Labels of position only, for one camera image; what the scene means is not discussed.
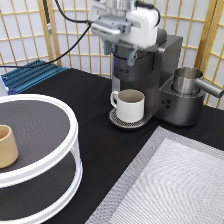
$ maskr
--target gray mesh mat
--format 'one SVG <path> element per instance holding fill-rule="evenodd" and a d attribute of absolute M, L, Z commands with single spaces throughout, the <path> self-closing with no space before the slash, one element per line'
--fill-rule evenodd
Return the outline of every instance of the gray mesh mat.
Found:
<path fill-rule="evenodd" d="M 19 157 L 0 174 L 28 166 L 54 151 L 70 129 L 67 114 L 59 107 L 37 100 L 0 103 L 0 124 L 12 128 Z"/>
<path fill-rule="evenodd" d="M 47 208 L 67 191 L 74 175 L 75 161 L 69 153 L 40 176 L 0 189 L 0 223 L 24 218 Z"/>
<path fill-rule="evenodd" d="M 158 127 L 86 224 L 109 223 L 110 218 L 165 138 L 224 160 L 222 151 Z"/>
<path fill-rule="evenodd" d="M 111 224 L 224 222 L 224 161 L 165 139 Z"/>

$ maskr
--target black tablecloth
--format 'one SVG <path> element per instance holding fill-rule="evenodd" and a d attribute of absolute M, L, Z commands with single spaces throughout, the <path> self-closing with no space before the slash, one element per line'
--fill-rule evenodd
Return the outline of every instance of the black tablecloth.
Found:
<path fill-rule="evenodd" d="M 224 111 L 206 106 L 198 123 L 188 128 L 156 119 L 135 132 L 115 128 L 109 121 L 111 86 L 109 79 L 70 69 L 23 92 L 64 101 L 79 123 L 83 179 L 71 202 L 47 224 L 85 223 L 158 126 L 224 148 Z"/>

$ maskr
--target white mug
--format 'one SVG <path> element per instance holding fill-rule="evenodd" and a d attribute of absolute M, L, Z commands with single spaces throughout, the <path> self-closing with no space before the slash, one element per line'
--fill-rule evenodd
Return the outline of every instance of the white mug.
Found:
<path fill-rule="evenodd" d="M 110 101 L 116 108 L 117 117 L 124 122 L 137 122 L 144 116 L 145 96 L 142 92 L 133 89 L 114 91 L 111 93 Z"/>

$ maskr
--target black cable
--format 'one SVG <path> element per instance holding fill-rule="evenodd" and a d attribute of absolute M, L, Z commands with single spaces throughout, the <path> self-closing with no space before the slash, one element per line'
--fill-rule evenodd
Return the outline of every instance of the black cable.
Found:
<path fill-rule="evenodd" d="M 57 5 L 58 10 L 59 10 L 59 12 L 61 13 L 61 15 L 62 15 L 65 19 L 67 19 L 68 21 L 70 21 L 70 22 L 74 22 L 74 23 L 87 23 L 87 24 L 89 24 L 89 25 L 92 24 L 92 21 L 90 21 L 90 20 L 74 20 L 74 19 L 71 19 L 71 18 L 67 17 L 67 16 L 63 13 L 63 11 L 62 11 L 62 9 L 61 9 L 59 3 L 58 3 L 58 0 L 55 0 L 55 2 L 56 2 L 56 5 Z"/>
<path fill-rule="evenodd" d="M 61 59 L 62 57 L 64 57 L 67 53 L 69 53 L 73 48 L 75 48 L 77 46 L 77 44 L 80 42 L 80 40 L 82 40 L 82 38 L 85 36 L 85 34 L 88 32 L 88 30 L 90 29 L 91 25 L 89 25 L 85 32 L 81 35 L 81 37 L 76 41 L 76 43 L 71 47 L 69 48 L 64 54 L 62 54 L 60 57 L 54 59 L 53 61 L 49 61 L 47 63 L 44 63 L 44 64 L 41 64 L 41 65 L 34 65 L 34 66 L 8 66 L 8 65 L 1 65 L 0 68 L 36 68 L 36 67 L 40 67 L 40 66 L 43 66 L 43 65 L 47 65 L 47 64 L 51 64 L 59 59 Z"/>

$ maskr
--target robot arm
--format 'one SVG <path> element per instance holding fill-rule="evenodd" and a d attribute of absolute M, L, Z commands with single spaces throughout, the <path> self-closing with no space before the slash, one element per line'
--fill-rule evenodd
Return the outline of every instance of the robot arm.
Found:
<path fill-rule="evenodd" d="M 110 54 L 112 45 L 132 48 L 127 55 L 128 64 L 132 66 L 139 49 L 154 46 L 160 14 L 158 10 L 149 9 L 153 9 L 153 5 L 135 0 L 94 2 L 89 12 L 89 19 L 94 22 L 91 31 L 104 42 L 104 53 Z"/>

